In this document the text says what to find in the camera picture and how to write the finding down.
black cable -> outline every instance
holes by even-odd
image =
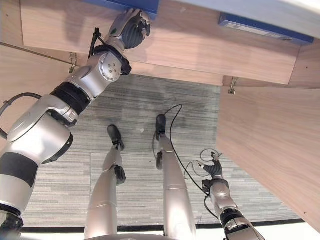
[[[208,176],[210,175],[209,173],[206,174],[206,175],[200,175],[199,173],[197,173],[196,170],[195,170],[194,161],[190,161],[190,162],[187,164],[187,166],[186,166],[185,169],[188,169],[188,167],[190,166],[190,164],[191,164],[191,166],[192,166],[192,169],[193,169],[193,172],[194,172],[195,175],[197,175],[197,176],[199,176],[199,177],[202,177],[202,178],[208,177]],[[183,177],[184,177],[184,179],[187,179],[187,178],[186,178],[186,171],[184,171]]]
[[[156,156],[156,153],[155,153],[155,138],[156,138],[156,134],[157,134],[157,131],[154,131],[154,135],[153,135],[153,138],[152,138],[152,152],[153,152],[153,156],[154,156],[155,160],[157,160],[157,156]]]
[[[204,160],[204,159],[202,158],[202,154],[203,154],[205,151],[208,151],[208,150],[214,151],[214,152],[218,155],[218,158],[220,158],[220,157],[222,156],[222,153],[219,153],[217,150],[215,150],[215,149],[213,149],[213,148],[206,148],[206,149],[204,149],[204,150],[202,150],[202,151],[200,152],[200,159],[201,159],[201,161],[203,161],[203,162],[205,162],[205,163],[212,161],[212,160]]]
[[[217,215],[215,215],[215,214],[208,208],[208,206],[207,206],[207,198],[208,198],[208,197],[210,197],[210,196],[207,195],[207,196],[205,196],[205,198],[204,198],[204,201],[203,201],[204,207],[205,207],[205,209],[206,209],[212,216],[214,216],[216,219],[219,220],[219,218],[217,217]]]
[[[178,112],[176,113],[176,115],[174,116],[174,118],[173,118],[173,120],[172,120],[172,123],[171,123],[171,126],[170,126],[170,143],[171,143],[171,146],[172,146],[173,151],[174,151],[174,153],[175,153],[175,155],[176,155],[176,158],[179,160],[181,166],[183,167],[183,169],[185,170],[185,172],[188,174],[188,176],[190,177],[190,179],[192,180],[192,182],[198,187],[198,189],[201,190],[201,192],[203,192],[205,195],[209,196],[209,194],[206,193],[206,192],[196,183],[196,181],[193,179],[193,177],[192,177],[192,176],[190,175],[190,173],[187,171],[187,169],[185,168],[185,166],[184,166],[183,163],[181,162],[180,157],[179,157],[179,155],[178,155],[178,153],[177,153],[177,151],[176,151],[176,149],[175,149],[175,146],[174,146],[174,144],[173,144],[173,142],[172,142],[172,127],[173,127],[173,125],[174,125],[174,123],[175,123],[175,120],[176,120],[176,118],[178,117],[178,115],[179,115],[179,113],[180,113],[183,105],[182,105],[182,104],[178,104],[178,105],[176,105],[176,106],[173,106],[172,108],[170,108],[168,111],[165,112],[165,115],[166,115],[169,111],[171,111],[172,109],[177,108],[177,107],[180,107],[180,108],[179,108]]]
[[[42,96],[36,94],[36,93],[32,93],[32,92],[24,92],[24,93],[21,93],[21,94],[18,94],[14,97],[12,97],[10,100],[8,101],[4,101],[3,102],[3,106],[0,108],[0,118],[1,118],[1,115],[5,112],[5,110],[11,106],[15,100],[19,99],[19,98],[22,98],[22,97],[32,97],[32,98],[35,98],[35,99],[40,99]],[[2,137],[3,139],[7,139],[8,137],[8,134],[0,127],[0,137]]]

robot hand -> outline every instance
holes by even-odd
[[[118,51],[139,46],[150,35],[149,16],[140,9],[131,8],[114,21],[107,36],[107,45],[116,45]]]

label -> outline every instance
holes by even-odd
[[[247,27],[247,26],[237,25],[237,24],[234,24],[234,23],[228,23],[228,24],[225,25],[225,27],[232,28],[232,29],[238,29],[238,30],[250,32],[250,33],[253,33],[253,34],[263,35],[263,36],[270,34],[270,32],[268,32],[268,31],[262,31],[262,30],[258,30],[258,29],[255,29],[255,28],[250,28],[250,27]]]

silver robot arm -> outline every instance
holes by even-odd
[[[32,195],[38,168],[56,161],[73,143],[69,128],[106,87],[120,75],[128,75],[130,63],[125,49],[135,48],[150,34],[148,16],[139,9],[130,9],[113,23],[103,45],[95,29],[87,66],[70,74],[50,94],[40,98],[5,133],[7,140],[0,152],[0,237],[19,232],[23,226],[21,215]],[[24,96],[34,97],[31,93]],[[17,96],[4,102],[0,115]]]
[[[229,183],[223,177],[223,170],[219,161],[219,156],[211,153],[214,165],[202,165],[207,173],[212,177],[211,180],[203,180],[203,189],[210,194],[211,202],[214,207],[213,213],[220,221],[225,240],[265,240],[239,210],[237,204],[231,198]]]

gray carpet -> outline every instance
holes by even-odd
[[[172,138],[186,165],[199,160],[203,149],[215,146],[219,96],[220,87],[212,85],[136,75],[121,77],[81,114],[72,129],[74,142],[68,153],[40,168],[24,214],[25,227],[84,226],[90,193],[112,145],[107,134],[110,124],[118,126],[126,145],[122,159],[127,181],[117,188],[118,225],[162,225],[163,179],[152,152],[156,116],[183,104]],[[176,112],[167,115],[168,126]],[[222,156],[221,163],[232,197],[249,220],[299,218],[232,161]],[[201,184],[201,177],[194,178]],[[186,182],[196,223],[217,223],[204,208],[203,193],[190,179]]]

